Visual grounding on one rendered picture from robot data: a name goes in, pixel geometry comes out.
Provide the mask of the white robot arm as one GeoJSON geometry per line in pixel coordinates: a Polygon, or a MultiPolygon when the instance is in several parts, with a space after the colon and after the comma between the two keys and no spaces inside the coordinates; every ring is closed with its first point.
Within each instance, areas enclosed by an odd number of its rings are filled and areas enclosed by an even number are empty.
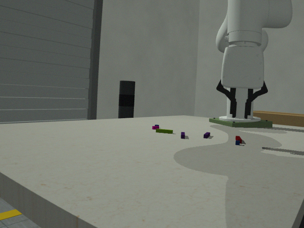
{"type": "MultiPolygon", "coordinates": [[[[252,44],[263,48],[268,45],[268,34],[263,28],[284,28],[292,20],[291,0],[228,0],[226,18],[221,25],[216,46],[224,53],[225,48],[233,44],[252,44]]],[[[253,101],[251,115],[245,119],[245,103],[248,99],[248,89],[236,89],[236,117],[230,114],[230,100],[227,97],[227,116],[219,120],[229,122],[258,122],[259,117],[253,117],[253,101]]]]}

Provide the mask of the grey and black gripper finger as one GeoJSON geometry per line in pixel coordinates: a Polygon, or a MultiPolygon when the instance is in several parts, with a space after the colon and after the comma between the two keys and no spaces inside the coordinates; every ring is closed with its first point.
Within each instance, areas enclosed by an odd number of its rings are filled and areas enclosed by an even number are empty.
{"type": "Polygon", "coordinates": [[[221,80],[216,88],[218,91],[222,92],[225,94],[228,99],[231,101],[230,103],[230,114],[232,114],[232,117],[236,117],[236,108],[237,108],[237,102],[235,98],[235,93],[236,93],[236,88],[230,88],[230,92],[226,90],[223,85],[221,84],[221,80]]]}
{"type": "Polygon", "coordinates": [[[245,103],[245,119],[247,119],[248,115],[251,115],[251,102],[256,99],[258,96],[263,95],[268,92],[268,89],[266,87],[266,84],[264,82],[263,87],[261,87],[261,90],[256,91],[253,94],[253,89],[248,89],[248,99],[245,103]]]}

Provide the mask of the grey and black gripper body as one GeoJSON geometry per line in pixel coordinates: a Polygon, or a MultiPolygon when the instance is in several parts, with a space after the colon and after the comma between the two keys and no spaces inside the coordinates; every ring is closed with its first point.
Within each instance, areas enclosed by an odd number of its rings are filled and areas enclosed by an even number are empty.
{"type": "Polygon", "coordinates": [[[263,49],[252,44],[233,44],[226,47],[222,64],[221,84],[226,88],[253,90],[263,87],[263,49]]]}

